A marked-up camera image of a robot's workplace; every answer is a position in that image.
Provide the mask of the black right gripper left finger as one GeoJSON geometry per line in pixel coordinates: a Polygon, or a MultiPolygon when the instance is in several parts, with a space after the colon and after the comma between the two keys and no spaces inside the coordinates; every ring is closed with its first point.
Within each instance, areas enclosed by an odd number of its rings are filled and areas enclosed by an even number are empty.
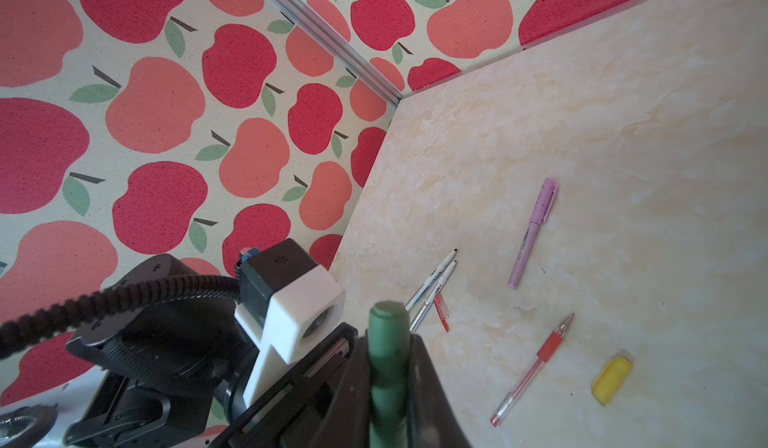
{"type": "Polygon", "coordinates": [[[311,447],[363,448],[370,445],[371,374],[368,351],[368,338],[358,338],[311,447]]]}

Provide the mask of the green pen cap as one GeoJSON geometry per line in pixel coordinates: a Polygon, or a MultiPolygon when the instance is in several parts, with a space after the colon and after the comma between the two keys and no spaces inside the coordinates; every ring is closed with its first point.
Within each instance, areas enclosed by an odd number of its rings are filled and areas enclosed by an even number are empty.
{"type": "Polygon", "coordinates": [[[406,447],[409,314],[398,301],[377,302],[369,311],[370,447],[406,447]]]}

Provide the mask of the pink pen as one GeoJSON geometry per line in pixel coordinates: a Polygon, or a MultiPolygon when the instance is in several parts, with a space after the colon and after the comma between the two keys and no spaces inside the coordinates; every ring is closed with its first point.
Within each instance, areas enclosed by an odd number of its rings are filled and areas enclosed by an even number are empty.
{"type": "Polygon", "coordinates": [[[554,179],[544,180],[509,278],[508,285],[513,289],[519,287],[541,226],[546,224],[554,206],[558,189],[559,185],[554,179]]]}

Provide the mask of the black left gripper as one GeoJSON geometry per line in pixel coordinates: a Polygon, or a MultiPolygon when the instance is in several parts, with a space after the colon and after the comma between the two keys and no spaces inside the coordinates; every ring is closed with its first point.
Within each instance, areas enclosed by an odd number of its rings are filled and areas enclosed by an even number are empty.
{"type": "Polygon", "coordinates": [[[158,255],[119,284],[67,300],[69,353],[106,371],[71,447],[171,447],[203,432],[220,404],[231,447],[307,447],[319,431],[356,332],[341,321],[254,405],[243,393],[258,348],[235,319],[233,276],[158,255]]]}

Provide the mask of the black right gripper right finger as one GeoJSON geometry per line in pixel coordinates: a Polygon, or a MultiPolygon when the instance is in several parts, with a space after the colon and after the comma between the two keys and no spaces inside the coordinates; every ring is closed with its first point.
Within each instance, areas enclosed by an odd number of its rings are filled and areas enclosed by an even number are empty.
{"type": "Polygon", "coordinates": [[[470,448],[423,339],[411,335],[408,401],[408,446],[412,448],[470,448]]]}

